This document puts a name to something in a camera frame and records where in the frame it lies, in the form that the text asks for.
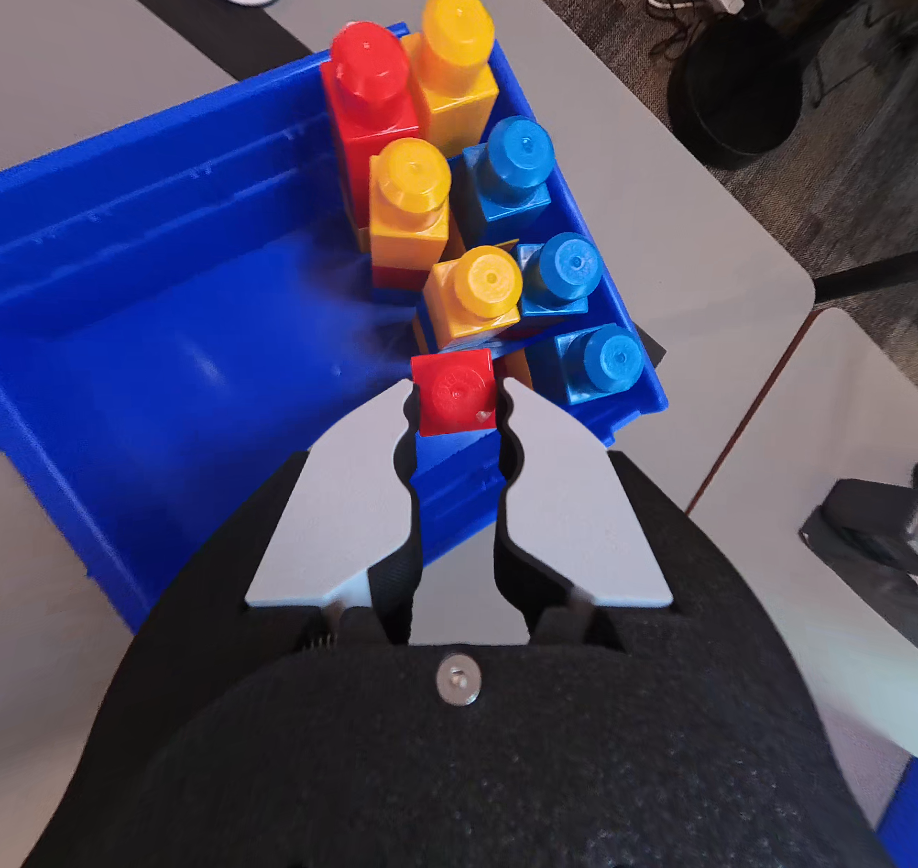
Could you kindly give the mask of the black round stand base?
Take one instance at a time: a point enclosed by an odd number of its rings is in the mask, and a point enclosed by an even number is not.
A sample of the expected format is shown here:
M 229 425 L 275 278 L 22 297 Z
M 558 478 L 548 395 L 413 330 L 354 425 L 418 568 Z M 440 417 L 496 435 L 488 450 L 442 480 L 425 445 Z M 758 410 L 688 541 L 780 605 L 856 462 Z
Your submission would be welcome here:
M 802 74 L 787 40 L 764 21 L 711 21 L 670 74 L 673 135 L 709 168 L 737 170 L 781 147 L 802 108 Z

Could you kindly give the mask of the black metal bar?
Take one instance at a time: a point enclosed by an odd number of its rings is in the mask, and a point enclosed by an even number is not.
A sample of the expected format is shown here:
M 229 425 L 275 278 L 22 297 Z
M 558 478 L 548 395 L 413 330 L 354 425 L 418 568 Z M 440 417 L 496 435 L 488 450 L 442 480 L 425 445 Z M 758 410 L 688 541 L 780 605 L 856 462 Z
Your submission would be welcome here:
M 917 281 L 917 251 L 833 272 L 813 280 L 814 304 L 879 290 L 898 288 Z

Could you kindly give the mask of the row of mega block towers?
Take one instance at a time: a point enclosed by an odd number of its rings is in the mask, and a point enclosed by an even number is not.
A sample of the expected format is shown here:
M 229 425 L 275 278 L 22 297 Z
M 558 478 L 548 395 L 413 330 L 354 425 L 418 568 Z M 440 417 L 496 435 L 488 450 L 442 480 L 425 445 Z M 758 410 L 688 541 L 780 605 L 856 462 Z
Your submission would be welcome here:
M 401 37 L 349 22 L 319 76 L 372 292 L 412 308 L 422 355 L 488 349 L 613 430 L 666 408 L 480 0 L 428 0 L 419 31 Z

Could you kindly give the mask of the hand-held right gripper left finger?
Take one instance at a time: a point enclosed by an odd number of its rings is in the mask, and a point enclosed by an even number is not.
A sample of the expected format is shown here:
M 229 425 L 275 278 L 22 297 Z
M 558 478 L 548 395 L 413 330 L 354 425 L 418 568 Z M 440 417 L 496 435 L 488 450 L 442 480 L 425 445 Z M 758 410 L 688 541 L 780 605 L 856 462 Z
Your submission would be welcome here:
M 417 469 L 419 392 L 397 380 L 308 450 L 248 587 L 253 608 L 315 607 L 334 618 L 373 609 L 409 628 L 422 573 Z

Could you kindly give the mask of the black device with green light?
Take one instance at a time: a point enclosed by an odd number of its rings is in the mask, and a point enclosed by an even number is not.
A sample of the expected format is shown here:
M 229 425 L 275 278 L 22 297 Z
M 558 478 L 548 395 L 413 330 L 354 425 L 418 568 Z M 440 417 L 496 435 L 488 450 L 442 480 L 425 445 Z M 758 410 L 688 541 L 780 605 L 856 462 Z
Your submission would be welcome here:
M 865 604 L 917 645 L 917 471 L 910 485 L 838 480 L 798 531 Z

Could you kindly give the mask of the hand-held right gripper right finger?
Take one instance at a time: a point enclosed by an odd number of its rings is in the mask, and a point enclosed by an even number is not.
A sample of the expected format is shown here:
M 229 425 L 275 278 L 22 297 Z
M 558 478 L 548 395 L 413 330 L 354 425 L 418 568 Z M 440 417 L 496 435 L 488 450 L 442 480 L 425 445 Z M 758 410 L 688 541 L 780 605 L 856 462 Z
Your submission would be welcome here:
M 519 610 L 669 607 L 673 593 L 609 452 L 520 380 L 499 381 L 495 580 Z

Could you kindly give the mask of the red mega block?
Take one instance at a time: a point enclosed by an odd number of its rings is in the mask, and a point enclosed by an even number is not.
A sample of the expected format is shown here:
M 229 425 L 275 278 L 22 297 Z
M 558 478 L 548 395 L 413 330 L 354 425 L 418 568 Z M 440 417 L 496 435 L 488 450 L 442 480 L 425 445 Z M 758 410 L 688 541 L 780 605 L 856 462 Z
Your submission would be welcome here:
M 419 436 L 497 428 L 497 381 L 488 348 L 419 355 L 410 360 L 419 388 Z

